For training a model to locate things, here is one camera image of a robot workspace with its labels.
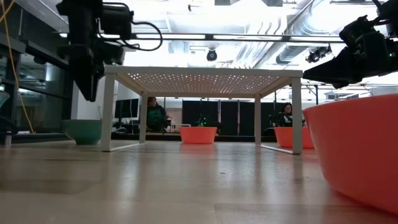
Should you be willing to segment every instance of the wooden floor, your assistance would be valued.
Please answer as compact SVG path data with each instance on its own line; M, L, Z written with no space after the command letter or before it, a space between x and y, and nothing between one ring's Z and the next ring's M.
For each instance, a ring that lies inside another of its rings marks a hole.
M98 152L71 142L0 150L4 224L390 224L334 191L313 152L253 143L148 142Z

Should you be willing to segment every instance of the green bowl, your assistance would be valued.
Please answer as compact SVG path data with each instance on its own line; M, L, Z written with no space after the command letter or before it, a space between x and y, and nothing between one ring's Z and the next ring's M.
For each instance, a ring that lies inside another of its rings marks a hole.
M97 145L101 139L102 121L71 119L63 120L65 134L77 145Z
M0 91L0 108L10 98L10 94L5 91Z

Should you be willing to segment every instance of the security camera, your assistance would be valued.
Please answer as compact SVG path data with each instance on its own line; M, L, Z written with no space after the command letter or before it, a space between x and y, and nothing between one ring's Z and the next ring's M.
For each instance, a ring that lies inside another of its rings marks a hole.
M216 50L210 49L209 52L207 53L207 61L214 62L215 60L217 60Z

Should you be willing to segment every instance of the ceiling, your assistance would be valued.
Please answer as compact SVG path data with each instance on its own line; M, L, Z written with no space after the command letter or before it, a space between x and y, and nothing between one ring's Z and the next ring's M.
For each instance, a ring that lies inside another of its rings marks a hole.
M68 32L67 18L59 16L55 7L60 1L16 0L18 4L55 30ZM372 5L332 4L331 0L283 0L282 7L269 7L262 0L104 0L104 2L126 3L131 10L134 10L135 21L154 23L164 34L338 35L345 25L357 17L367 14L372 19L376 16L376 7ZM144 26L133 26L132 29L135 33L155 32L150 27ZM378 29L385 33L383 27ZM158 44L156 40L132 42L138 42L142 48L151 48ZM306 70L332 59L345 46L331 44L333 54L318 63L307 63L305 57L309 50L322 45L327 46L327 44L311 43L174 40L165 41L155 52L126 52L124 64ZM217 61L206 60L209 49L216 50Z

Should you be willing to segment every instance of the yellow cable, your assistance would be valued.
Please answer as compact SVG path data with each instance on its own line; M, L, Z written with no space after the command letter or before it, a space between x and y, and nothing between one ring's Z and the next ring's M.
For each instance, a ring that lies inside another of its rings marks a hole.
M21 93L19 91L19 81L18 81L17 71L15 69L14 58L12 57L12 49L11 49L11 43L10 43L10 36L9 36L9 33L8 33L8 24L7 24L6 15L9 12L9 10L11 9L11 6L13 4L14 4L14 0L11 1L10 6L6 10L6 8L4 7L4 2L3 2L3 4L2 4L2 13L3 13L3 15L2 15L2 17L0 17L0 22L4 19L4 25L6 26L7 43L8 43L8 50L9 50L9 53L10 53L12 71L14 72L14 76L15 76L15 84L16 84L18 92L20 94L19 98L21 99L22 108L24 109L25 117L27 119L27 122L29 123L30 131L32 133L35 133L34 130L33 130L33 127L32 127L32 123L30 122L29 116L27 115L25 104L24 104L24 100L22 99L22 95L21 95Z

